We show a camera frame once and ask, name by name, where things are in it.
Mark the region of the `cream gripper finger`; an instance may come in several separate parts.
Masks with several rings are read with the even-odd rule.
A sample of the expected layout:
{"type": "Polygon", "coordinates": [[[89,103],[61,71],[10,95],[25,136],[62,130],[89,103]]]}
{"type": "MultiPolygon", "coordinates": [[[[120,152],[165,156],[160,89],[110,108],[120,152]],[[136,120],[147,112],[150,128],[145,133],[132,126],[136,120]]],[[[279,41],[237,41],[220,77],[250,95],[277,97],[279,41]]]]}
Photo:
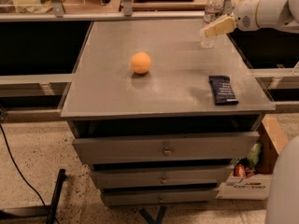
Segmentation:
{"type": "Polygon", "coordinates": [[[235,18],[230,15],[222,15],[213,22],[205,25],[200,30],[203,38],[231,33],[236,28],[235,18]]]}

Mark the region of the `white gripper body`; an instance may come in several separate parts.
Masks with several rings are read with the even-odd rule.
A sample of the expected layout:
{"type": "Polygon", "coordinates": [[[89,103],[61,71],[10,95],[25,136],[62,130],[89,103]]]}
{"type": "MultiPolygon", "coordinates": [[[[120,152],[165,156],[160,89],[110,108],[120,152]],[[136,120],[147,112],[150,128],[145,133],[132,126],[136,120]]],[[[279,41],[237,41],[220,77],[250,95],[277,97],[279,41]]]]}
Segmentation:
{"type": "Polygon", "coordinates": [[[260,29],[257,20],[258,7],[262,0],[231,0],[232,15],[236,26],[241,31],[257,31],[260,29]]]}

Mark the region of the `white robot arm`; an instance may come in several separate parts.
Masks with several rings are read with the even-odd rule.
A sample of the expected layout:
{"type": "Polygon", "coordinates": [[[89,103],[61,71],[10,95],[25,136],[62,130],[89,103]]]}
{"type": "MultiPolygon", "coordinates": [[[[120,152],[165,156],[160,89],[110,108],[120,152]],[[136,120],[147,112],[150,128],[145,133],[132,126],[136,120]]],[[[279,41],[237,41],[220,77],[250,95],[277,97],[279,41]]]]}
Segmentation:
{"type": "MultiPolygon", "coordinates": [[[[299,0],[229,0],[228,11],[200,30],[208,38],[238,28],[299,32],[299,0]]],[[[269,190],[265,224],[299,224],[299,136],[280,151],[269,190]]]]}

